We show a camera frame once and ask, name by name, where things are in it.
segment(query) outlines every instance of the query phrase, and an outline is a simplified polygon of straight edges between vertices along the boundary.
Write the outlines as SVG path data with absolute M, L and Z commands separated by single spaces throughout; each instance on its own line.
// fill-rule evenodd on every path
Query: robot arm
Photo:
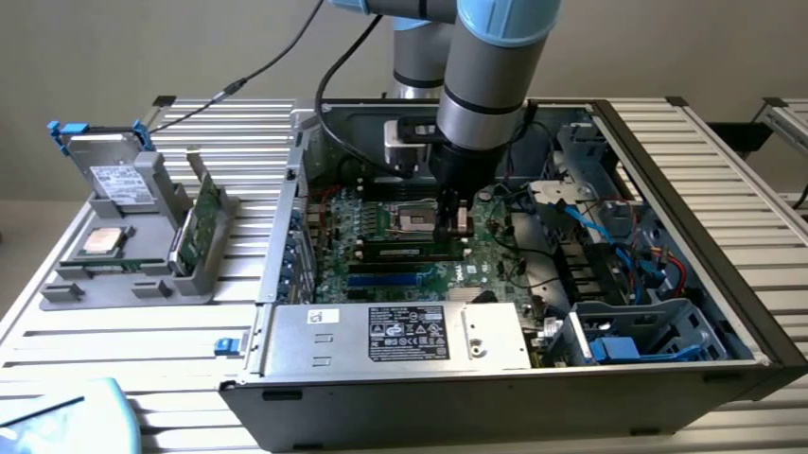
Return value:
M 430 20 L 455 22 L 437 115 L 446 140 L 431 147 L 429 169 L 441 186 L 435 237 L 462 236 L 462 209 L 471 208 L 474 194 L 494 179 L 561 0 L 330 2 L 425 25 Z

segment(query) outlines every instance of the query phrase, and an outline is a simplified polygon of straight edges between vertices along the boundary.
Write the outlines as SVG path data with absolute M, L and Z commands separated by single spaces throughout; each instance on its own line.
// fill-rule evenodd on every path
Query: green circuit board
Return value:
M 467 243 L 458 242 L 446 247 L 425 245 L 426 248 L 445 247 L 447 253 L 455 253 L 455 249 L 459 249 L 461 257 L 466 252 L 465 258 L 419 263 L 414 282 L 407 285 L 350 286 L 351 277 L 362 276 L 350 273 L 351 265 L 362 263 L 355 256 L 358 239 L 368 242 L 395 240 L 399 241 L 401 250 L 414 253 L 414 247 L 409 244 L 430 243 L 431 229 L 425 227 L 422 232 L 398 230 L 401 225 L 397 224 L 395 213 L 406 210 L 413 214 L 415 222 L 421 220 L 417 215 L 422 211 L 434 211 L 434 201 L 370 202 L 359 199 L 352 192 L 340 191 L 330 201 L 330 215 L 324 222 L 331 239 L 327 241 L 326 237 L 320 237 L 318 241 L 316 302 L 346 304 L 446 301 L 474 294 L 479 289 L 491 291 L 501 302 L 513 302 L 518 307 L 530 305 L 529 290 L 517 288 L 497 273 L 499 261 L 505 262 L 507 269 L 514 266 L 514 262 L 502 258 L 507 251 L 495 243 L 485 228 L 494 205 L 491 202 L 479 202 L 474 206 L 474 237 L 469 238 Z M 501 225 L 503 214 L 495 213 L 491 219 Z

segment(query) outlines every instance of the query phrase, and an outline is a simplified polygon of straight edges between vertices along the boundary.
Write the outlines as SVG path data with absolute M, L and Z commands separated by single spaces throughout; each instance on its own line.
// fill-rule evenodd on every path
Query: warning label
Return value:
M 375 362 L 450 358 L 442 306 L 370 307 L 368 357 Z
M 153 203 L 143 178 L 132 166 L 91 166 L 105 196 L 119 205 Z

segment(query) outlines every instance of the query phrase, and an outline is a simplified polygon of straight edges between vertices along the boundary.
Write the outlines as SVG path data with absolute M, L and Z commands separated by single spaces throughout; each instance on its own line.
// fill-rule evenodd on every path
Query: white wall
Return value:
M 286 45 L 314 2 L 3 3 L 0 198 L 56 200 L 87 190 L 45 123 L 123 125 L 156 95 L 211 95 Z M 530 94 L 681 95 L 710 119 L 748 119 L 761 96 L 808 96 L 807 19 L 805 0 L 565 0 Z M 288 59 L 243 95 L 311 97 L 367 22 L 324 7 Z M 389 30 L 385 23 L 344 66 L 331 96 L 386 88 Z M 777 189 L 804 184 L 808 164 L 793 152 L 757 161 Z

